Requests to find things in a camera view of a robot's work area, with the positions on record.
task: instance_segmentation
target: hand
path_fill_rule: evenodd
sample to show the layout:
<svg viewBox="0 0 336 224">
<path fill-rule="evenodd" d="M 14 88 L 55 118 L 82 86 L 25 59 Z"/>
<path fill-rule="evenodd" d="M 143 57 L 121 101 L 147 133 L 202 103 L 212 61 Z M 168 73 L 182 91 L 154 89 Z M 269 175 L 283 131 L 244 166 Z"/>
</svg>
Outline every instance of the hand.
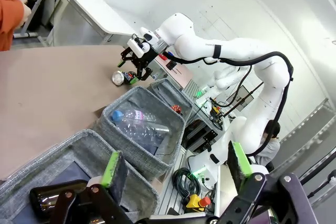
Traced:
<svg viewBox="0 0 336 224">
<path fill-rule="evenodd" d="M 27 0 L 20 0 L 20 1 L 23 5 L 23 17 L 18 27 L 21 27 L 27 21 L 28 16 L 31 14 L 32 11 L 28 6 L 26 6 Z"/>
</svg>

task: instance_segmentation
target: person in orange shirt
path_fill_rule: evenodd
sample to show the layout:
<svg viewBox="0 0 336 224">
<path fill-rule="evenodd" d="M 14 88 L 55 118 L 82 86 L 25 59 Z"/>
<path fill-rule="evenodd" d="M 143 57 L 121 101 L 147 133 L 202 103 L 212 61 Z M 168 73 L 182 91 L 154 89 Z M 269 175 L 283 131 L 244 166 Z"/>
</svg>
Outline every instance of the person in orange shirt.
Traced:
<svg viewBox="0 0 336 224">
<path fill-rule="evenodd" d="M 31 10 L 27 0 L 0 0 L 0 51 L 10 49 L 14 29 L 27 21 Z"/>
</svg>

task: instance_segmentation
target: orange sleeve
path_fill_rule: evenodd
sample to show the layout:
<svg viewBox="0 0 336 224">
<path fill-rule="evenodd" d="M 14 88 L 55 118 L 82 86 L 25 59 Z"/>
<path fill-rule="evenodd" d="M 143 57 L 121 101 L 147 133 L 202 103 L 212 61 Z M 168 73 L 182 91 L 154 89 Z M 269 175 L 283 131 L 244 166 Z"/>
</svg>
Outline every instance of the orange sleeve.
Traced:
<svg viewBox="0 0 336 224">
<path fill-rule="evenodd" d="M 0 0 L 0 33 L 8 33 L 16 28 L 23 18 L 21 1 Z"/>
</svg>

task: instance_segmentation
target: bottle label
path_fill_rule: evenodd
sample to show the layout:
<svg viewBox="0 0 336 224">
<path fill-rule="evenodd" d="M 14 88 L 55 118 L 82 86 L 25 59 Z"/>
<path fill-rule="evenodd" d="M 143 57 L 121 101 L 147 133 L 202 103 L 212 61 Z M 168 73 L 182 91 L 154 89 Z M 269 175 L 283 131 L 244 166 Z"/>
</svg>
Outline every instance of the bottle label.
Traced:
<svg viewBox="0 0 336 224">
<path fill-rule="evenodd" d="M 140 110 L 134 110 L 135 111 L 135 119 L 138 120 L 144 120 L 144 114 Z"/>
</svg>

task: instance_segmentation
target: fabric storage bin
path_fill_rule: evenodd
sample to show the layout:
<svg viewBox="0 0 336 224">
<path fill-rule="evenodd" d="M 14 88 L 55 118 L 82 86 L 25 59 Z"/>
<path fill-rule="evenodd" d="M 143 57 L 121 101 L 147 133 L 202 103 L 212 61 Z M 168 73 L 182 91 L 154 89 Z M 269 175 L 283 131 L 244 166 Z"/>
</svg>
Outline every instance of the fabric storage bin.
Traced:
<svg viewBox="0 0 336 224">
<path fill-rule="evenodd" d="M 191 100 L 178 90 L 167 78 L 152 82 L 147 89 L 167 106 L 179 105 L 182 110 L 182 118 L 185 122 L 188 121 L 193 110 L 193 104 Z"/>
<path fill-rule="evenodd" d="M 127 106 L 155 114 L 161 124 L 170 129 L 171 135 L 161 143 L 155 155 L 142 148 L 126 136 L 109 119 L 114 110 Z M 185 122 L 175 111 L 166 106 L 155 95 L 143 87 L 134 87 L 107 106 L 101 117 L 92 126 L 116 150 L 121 150 L 130 162 L 148 180 L 159 177 L 176 162 L 181 148 Z"/>
<path fill-rule="evenodd" d="M 49 185 L 74 163 L 89 178 L 102 175 L 114 151 L 96 132 L 83 130 L 41 154 L 0 186 L 0 223 L 28 223 L 18 222 L 16 218 L 22 211 L 31 209 L 28 195 L 32 188 Z M 121 206 L 135 222 L 157 212 L 159 196 L 129 163 L 127 167 L 129 173 Z"/>
</svg>

